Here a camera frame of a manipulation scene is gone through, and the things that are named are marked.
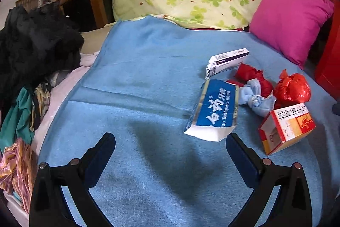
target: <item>pile of clothes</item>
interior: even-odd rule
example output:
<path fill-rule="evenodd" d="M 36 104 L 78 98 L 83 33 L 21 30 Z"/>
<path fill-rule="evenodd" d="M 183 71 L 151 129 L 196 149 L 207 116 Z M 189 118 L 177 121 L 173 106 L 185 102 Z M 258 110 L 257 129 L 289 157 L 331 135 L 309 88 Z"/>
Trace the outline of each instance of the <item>pile of clothes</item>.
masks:
<path fill-rule="evenodd" d="M 0 188 L 26 212 L 37 172 L 30 144 L 50 104 L 51 75 L 78 68 L 83 43 L 58 3 L 15 7 L 0 31 Z"/>

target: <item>toothpaste box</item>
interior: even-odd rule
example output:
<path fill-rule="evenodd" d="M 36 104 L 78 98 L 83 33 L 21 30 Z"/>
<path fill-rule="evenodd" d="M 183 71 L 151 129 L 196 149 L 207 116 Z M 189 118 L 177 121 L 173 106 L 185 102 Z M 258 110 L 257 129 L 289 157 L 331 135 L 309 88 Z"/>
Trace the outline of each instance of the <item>toothpaste box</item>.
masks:
<path fill-rule="evenodd" d="M 238 86 L 208 79 L 184 133 L 203 140 L 220 141 L 236 127 Z"/>
<path fill-rule="evenodd" d="M 305 104 L 271 111 L 259 127 L 267 155 L 297 143 L 307 136 L 315 123 Z"/>
<path fill-rule="evenodd" d="M 242 62 L 245 62 L 248 55 L 249 51 L 247 49 L 238 49 L 212 56 L 206 68 L 205 79 L 218 72 L 240 65 Z"/>

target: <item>red plastic bag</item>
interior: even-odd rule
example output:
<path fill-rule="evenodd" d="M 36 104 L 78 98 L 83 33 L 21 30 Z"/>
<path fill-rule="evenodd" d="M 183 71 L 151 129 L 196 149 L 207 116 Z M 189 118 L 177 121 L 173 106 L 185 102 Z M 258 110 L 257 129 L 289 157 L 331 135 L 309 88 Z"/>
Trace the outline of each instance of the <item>red plastic bag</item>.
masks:
<path fill-rule="evenodd" d="M 263 71 L 257 70 L 254 67 L 241 63 L 235 77 L 242 81 L 249 81 L 251 79 L 258 79 L 261 85 L 261 95 L 267 97 L 273 90 L 273 85 L 263 77 Z"/>
<path fill-rule="evenodd" d="M 310 100 L 311 91 L 305 77 L 299 73 L 288 76 L 284 69 L 280 74 L 281 81 L 274 89 L 274 96 L 281 107 L 287 107 Z"/>

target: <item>light blue cloth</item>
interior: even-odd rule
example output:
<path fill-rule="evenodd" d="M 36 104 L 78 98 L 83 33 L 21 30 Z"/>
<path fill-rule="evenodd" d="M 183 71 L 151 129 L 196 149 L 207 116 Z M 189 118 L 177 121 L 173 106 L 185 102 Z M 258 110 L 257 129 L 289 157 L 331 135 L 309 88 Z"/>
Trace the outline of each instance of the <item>light blue cloth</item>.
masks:
<path fill-rule="evenodd" d="M 19 202 L 21 202 L 21 203 L 23 202 L 22 199 L 21 199 L 21 197 L 20 197 L 20 195 L 17 194 L 15 191 L 13 191 L 12 194 L 13 194 L 13 196 L 14 196 Z"/>
<path fill-rule="evenodd" d="M 261 96 L 261 85 L 258 79 L 251 79 L 239 89 L 239 105 L 248 104 L 256 115 L 265 117 L 274 109 L 276 97 L 270 94 Z"/>
<path fill-rule="evenodd" d="M 154 17 L 118 22 L 89 71 L 61 105 L 39 161 L 66 165 L 82 157 L 105 132 L 116 137 L 113 152 L 90 193 L 113 226 L 228 226 L 250 196 L 221 142 L 183 134 L 213 55 L 246 47 L 246 63 L 279 81 L 283 69 L 303 73 L 252 34 L 193 31 Z M 235 70 L 214 75 L 233 78 Z M 306 76 L 306 103 L 316 129 L 305 139 L 270 155 L 275 164 L 299 161 L 312 199 L 313 226 L 333 205 L 340 185 L 339 116 L 335 103 Z M 265 157 L 257 128 L 263 118 L 239 106 L 235 132 Z M 67 190 L 70 210 L 83 221 Z M 268 217 L 278 187 L 258 225 Z"/>

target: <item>barcode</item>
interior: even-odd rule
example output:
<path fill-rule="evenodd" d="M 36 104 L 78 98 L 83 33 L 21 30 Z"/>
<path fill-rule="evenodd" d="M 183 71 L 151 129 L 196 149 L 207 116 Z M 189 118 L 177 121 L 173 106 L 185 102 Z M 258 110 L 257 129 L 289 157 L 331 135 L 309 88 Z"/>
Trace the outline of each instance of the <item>barcode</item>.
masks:
<path fill-rule="evenodd" d="M 219 56 L 215 56 L 215 58 L 216 58 L 217 60 L 221 60 L 221 59 L 228 58 L 228 55 L 221 54 L 221 55 L 219 55 Z"/>
<path fill-rule="evenodd" d="M 211 73 L 211 69 L 207 69 L 207 73 L 205 74 L 205 78 L 209 78 Z"/>

